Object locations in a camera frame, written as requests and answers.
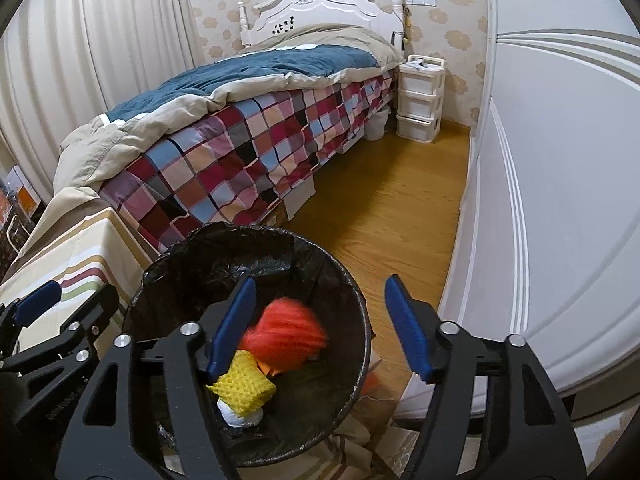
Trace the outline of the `yellow foam fruit net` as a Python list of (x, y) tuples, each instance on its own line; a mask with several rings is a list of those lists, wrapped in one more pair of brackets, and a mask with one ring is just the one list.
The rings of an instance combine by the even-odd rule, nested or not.
[(277, 386), (262, 374), (246, 350), (235, 352), (228, 372), (207, 389), (243, 418), (260, 410), (277, 392)]

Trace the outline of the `red foam fruit net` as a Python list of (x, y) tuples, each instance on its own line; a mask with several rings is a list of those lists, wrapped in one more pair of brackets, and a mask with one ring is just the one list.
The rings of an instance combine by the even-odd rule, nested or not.
[(239, 344), (266, 375), (298, 370), (326, 348), (329, 337), (314, 312), (300, 301), (278, 298), (262, 311)]

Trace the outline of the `black lined trash bin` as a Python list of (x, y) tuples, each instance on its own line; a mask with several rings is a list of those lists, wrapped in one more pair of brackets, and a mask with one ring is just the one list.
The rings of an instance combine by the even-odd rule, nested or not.
[(220, 415), (214, 421), (235, 465), (258, 467), (329, 437), (358, 399), (372, 334), (352, 274), (290, 231), (212, 223), (144, 272), (122, 328), (145, 341), (186, 322), (206, 323), (243, 278), (253, 281), (256, 301), (234, 346), (256, 360), (274, 393), (254, 429), (233, 429)]

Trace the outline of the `dark patterned storage basket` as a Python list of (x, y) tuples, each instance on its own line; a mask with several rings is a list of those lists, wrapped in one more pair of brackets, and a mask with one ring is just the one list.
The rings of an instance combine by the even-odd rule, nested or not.
[(4, 278), (29, 237), (27, 226), (18, 214), (11, 214), (1, 228), (0, 278)]

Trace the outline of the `striped table cloth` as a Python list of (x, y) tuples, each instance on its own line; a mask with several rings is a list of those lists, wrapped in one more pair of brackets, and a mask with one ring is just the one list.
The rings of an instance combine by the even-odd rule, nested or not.
[(44, 210), (1, 284), (4, 304), (50, 280), (62, 288), (61, 301), (21, 331), (18, 348), (26, 350), (56, 336), (85, 300), (110, 284), (119, 305), (96, 342), (103, 354), (122, 330), (143, 271), (157, 257), (158, 251), (96, 192), (64, 188)]

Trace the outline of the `white orange box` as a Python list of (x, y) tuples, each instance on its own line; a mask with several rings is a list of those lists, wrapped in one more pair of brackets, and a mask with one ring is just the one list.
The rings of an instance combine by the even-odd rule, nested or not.
[(43, 200), (32, 187), (20, 166), (14, 165), (9, 170), (4, 179), (4, 184), (16, 199), (17, 205), (21, 207), (25, 216), (32, 221), (36, 221), (41, 214)]

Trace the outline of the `plaid bed sheet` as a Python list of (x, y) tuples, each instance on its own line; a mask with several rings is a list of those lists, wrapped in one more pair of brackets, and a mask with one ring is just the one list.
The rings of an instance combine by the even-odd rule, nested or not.
[(394, 74), (231, 103), (163, 136), (100, 196), (163, 252), (212, 222), (255, 224), (390, 102)]

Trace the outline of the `cream curtain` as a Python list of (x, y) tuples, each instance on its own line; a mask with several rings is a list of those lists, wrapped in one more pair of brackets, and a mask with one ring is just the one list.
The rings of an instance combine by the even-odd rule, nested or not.
[(189, 0), (23, 0), (1, 36), (1, 134), (44, 200), (75, 128), (203, 64)]

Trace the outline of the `white bucket under bed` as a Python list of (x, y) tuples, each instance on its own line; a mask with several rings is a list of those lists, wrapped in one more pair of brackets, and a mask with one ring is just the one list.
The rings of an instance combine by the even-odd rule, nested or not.
[(364, 125), (364, 137), (371, 142), (381, 140), (385, 134), (386, 124), (390, 116), (390, 108), (384, 106), (368, 119)]

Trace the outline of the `white drawer unit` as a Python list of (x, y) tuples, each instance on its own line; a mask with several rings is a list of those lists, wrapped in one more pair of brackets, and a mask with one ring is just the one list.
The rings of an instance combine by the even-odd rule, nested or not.
[(439, 133), (446, 79), (446, 61), (434, 56), (409, 55), (399, 66), (397, 134), (431, 143)]

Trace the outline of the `blue beige duvet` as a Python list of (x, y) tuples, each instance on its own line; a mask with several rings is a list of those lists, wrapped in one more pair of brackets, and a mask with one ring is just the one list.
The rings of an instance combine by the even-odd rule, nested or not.
[(307, 25), (273, 36), (238, 55), (173, 76), (76, 128), (61, 142), (53, 188), (99, 185), (162, 136), (230, 103), (360, 82), (401, 61), (401, 52), (388, 40), (358, 25)]

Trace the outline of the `white bed headboard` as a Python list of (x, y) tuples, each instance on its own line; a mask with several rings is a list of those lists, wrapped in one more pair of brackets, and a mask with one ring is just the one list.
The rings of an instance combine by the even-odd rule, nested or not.
[(404, 0), (392, 0), (390, 11), (370, 0), (267, 0), (253, 6), (258, 12), (254, 24), (248, 22), (246, 4), (240, 1), (238, 7), (244, 47), (299, 26), (317, 24), (360, 26), (373, 30), (399, 50), (404, 47)]

